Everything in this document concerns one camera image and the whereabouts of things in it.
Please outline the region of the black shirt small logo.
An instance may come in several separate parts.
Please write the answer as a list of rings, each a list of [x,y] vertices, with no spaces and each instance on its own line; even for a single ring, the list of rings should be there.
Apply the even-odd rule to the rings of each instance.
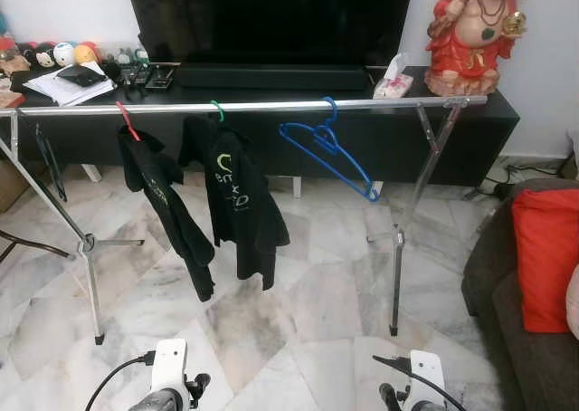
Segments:
[[[198,299],[211,300],[214,279],[208,265],[214,260],[214,246],[171,187],[185,182],[185,171],[176,159],[163,153],[165,146],[160,139],[146,132],[132,132],[128,126],[121,126],[117,142],[128,190],[145,193],[171,248],[185,262]]]

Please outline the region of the red plastic hanger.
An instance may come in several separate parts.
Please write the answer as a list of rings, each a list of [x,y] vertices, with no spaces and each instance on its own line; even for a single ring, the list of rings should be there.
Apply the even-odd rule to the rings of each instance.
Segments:
[[[137,133],[136,129],[134,129],[134,125],[132,124],[131,116],[129,116],[129,112],[128,112],[127,108],[125,108],[123,101],[117,100],[116,101],[116,108],[119,109],[119,113],[121,114],[121,118],[123,118],[125,126],[127,126],[127,131],[129,133],[129,135],[131,135],[131,137],[134,139],[134,141],[141,142],[142,139],[141,139],[139,133]]]

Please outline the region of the blue plastic hanger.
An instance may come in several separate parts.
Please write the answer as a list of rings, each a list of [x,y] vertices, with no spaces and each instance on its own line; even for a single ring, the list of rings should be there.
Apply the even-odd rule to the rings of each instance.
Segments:
[[[374,183],[361,164],[340,145],[332,125],[339,118],[339,107],[330,97],[324,97],[330,105],[330,114],[321,124],[307,125],[300,122],[284,122],[278,126],[280,136],[290,145],[301,150],[332,176],[364,197],[368,203],[381,199],[380,188]]]

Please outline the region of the dark grey fabric sofa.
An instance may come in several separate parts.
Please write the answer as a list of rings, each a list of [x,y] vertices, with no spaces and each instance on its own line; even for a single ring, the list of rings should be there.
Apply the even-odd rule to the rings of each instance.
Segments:
[[[510,207],[517,193],[577,188],[574,180],[535,178],[513,185],[483,222],[464,266],[460,294],[479,325],[487,358],[496,367],[503,411],[579,411],[579,341],[574,333],[528,332],[517,283],[516,227]]]

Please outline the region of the black shirt large logo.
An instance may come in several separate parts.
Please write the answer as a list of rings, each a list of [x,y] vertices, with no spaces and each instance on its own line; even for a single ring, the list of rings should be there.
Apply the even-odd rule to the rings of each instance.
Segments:
[[[276,282],[277,249],[290,244],[289,230],[268,179],[248,155],[248,139],[232,127],[202,116],[183,120],[178,162],[204,169],[214,244],[236,244],[236,274],[261,276],[263,290]]]

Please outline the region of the red cushion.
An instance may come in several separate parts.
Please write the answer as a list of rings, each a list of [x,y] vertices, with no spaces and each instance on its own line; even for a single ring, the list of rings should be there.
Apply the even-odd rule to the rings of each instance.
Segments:
[[[566,293],[579,262],[579,190],[522,190],[510,212],[524,328],[566,333]]]

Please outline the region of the black TV cabinet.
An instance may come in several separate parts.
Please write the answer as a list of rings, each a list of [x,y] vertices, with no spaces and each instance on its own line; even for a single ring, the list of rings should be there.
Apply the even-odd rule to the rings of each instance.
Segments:
[[[186,88],[174,84],[166,90],[148,90],[127,95],[116,90],[94,98],[92,105],[125,106],[148,104],[282,103],[368,98],[368,91],[348,90],[245,90]],[[489,168],[516,129],[520,117],[503,93],[493,92],[484,105],[468,106],[452,130],[446,149],[431,175],[434,185],[475,187],[483,183]],[[57,108],[50,98],[29,93],[20,109]],[[216,110],[200,113],[218,118]],[[337,178],[290,145],[278,133],[284,122],[321,124],[330,110],[273,110],[272,112],[226,113],[226,124],[248,139],[248,155],[257,167],[270,176]],[[131,114],[134,126],[160,139],[169,156],[176,156],[185,133],[185,114]],[[34,142],[34,125],[40,122],[51,142],[55,157],[62,164],[119,166],[121,158],[115,138],[124,124],[119,112],[110,116],[30,116],[20,118],[18,154],[24,163],[41,161]],[[392,108],[380,110],[342,110],[332,124],[340,145],[361,164],[373,182],[413,183],[421,174],[429,156],[429,142],[423,134],[416,110]]]

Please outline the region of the silver metal clothes rack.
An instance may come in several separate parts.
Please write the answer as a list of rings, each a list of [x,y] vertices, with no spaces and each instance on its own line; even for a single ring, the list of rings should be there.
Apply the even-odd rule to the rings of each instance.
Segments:
[[[438,166],[439,159],[446,149],[452,130],[458,125],[460,114],[469,106],[484,105],[488,103],[487,96],[459,96],[459,97],[419,97],[419,98],[394,98],[393,100],[336,100],[336,105],[341,110],[380,110],[392,108],[414,109],[421,119],[423,134],[429,142],[429,156],[423,163],[421,174],[419,174],[416,187],[409,200],[408,209],[402,219],[394,222],[394,290],[392,312],[390,312],[389,331],[390,336],[396,337],[400,332],[400,309],[402,306],[401,282],[403,274],[403,251],[406,246],[406,233],[413,221],[414,213],[417,211],[419,201],[422,199],[422,192],[429,184],[434,169]],[[292,112],[305,112],[305,110],[330,110],[330,105],[326,101],[283,101],[282,103],[224,103],[221,104],[224,113],[232,112],[272,112],[273,110],[292,110]],[[127,107],[129,116],[131,114],[178,114],[178,113],[202,113],[208,110],[215,110],[213,104],[148,104],[129,105]],[[100,298],[98,295],[98,278],[95,273],[95,263],[90,260],[90,253],[96,248],[103,246],[140,246],[141,240],[99,240],[91,233],[83,232],[75,224],[69,213],[65,211],[61,203],[55,197],[50,196],[45,191],[44,185],[36,179],[20,162],[18,158],[18,133],[20,133],[20,118],[30,116],[110,116],[119,112],[116,106],[33,106],[29,109],[20,108],[0,108],[0,117],[9,120],[9,139],[0,139],[0,151],[5,154],[9,162],[21,172],[26,182],[30,184],[33,191],[41,197],[42,201],[48,205],[55,215],[68,225],[71,233],[78,241],[76,253],[86,261],[88,267],[88,298],[90,298],[90,311],[92,319],[92,339],[96,345],[102,345],[105,339],[105,332],[100,324]]]

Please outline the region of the pink white tissue pack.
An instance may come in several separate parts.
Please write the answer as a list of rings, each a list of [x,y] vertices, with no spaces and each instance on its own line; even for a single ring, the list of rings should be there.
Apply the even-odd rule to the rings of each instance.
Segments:
[[[409,54],[398,53],[385,68],[384,76],[376,82],[373,98],[376,100],[393,100],[402,98],[413,84],[413,76],[405,74],[408,67]]]

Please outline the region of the black soundbar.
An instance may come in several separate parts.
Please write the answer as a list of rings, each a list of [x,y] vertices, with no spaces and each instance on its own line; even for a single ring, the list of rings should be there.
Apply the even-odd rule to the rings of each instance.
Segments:
[[[186,62],[176,68],[183,87],[254,90],[364,90],[371,79],[359,66]]]

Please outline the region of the white paper stack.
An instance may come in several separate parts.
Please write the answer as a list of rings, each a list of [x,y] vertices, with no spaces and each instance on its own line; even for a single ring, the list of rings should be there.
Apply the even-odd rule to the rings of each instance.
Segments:
[[[95,62],[86,62],[82,66],[88,66],[104,74]],[[69,106],[79,105],[84,103],[84,101],[91,100],[91,98],[111,92],[115,89],[115,84],[113,84],[113,80],[108,77],[103,83],[82,88],[78,87],[78,85],[71,84],[69,81],[58,79],[58,77],[55,76],[55,72],[51,72],[51,74],[45,74],[25,81],[24,87],[51,98],[55,104],[62,106],[62,108],[69,108]]]

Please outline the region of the black wallet pouch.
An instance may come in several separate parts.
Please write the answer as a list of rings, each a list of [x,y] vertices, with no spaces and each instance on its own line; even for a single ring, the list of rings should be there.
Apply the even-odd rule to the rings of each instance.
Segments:
[[[102,72],[95,71],[88,66],[82,66],[82,64],[63,67],[55,72],[55,76],[82,88],[92,87],[92,85],[103,83],[108,79]]]

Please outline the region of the orange round plush toy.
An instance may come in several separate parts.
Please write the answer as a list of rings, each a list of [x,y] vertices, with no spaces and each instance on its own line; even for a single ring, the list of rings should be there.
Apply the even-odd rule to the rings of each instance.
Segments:
[[[100,53],[95,43],[82,42],[74,46],[75,63],[84,64],[86,62],[96,62],[100,60]]]

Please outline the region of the black mouse plush toy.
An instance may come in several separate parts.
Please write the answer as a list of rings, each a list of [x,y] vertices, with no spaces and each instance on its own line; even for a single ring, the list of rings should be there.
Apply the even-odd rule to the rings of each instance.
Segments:
[[[19,43],[18,50],[34,71],[57,69],[54,59],[54,43]]]

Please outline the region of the red robed figurine statue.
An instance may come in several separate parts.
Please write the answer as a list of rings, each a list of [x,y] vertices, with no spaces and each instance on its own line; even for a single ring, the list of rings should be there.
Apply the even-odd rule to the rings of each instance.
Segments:
[[[431,66],[423,81],[443,97],[489,95],[498,87],[498,59],[510,58],[526,31],[518,0],[440,0],[427,34]]]

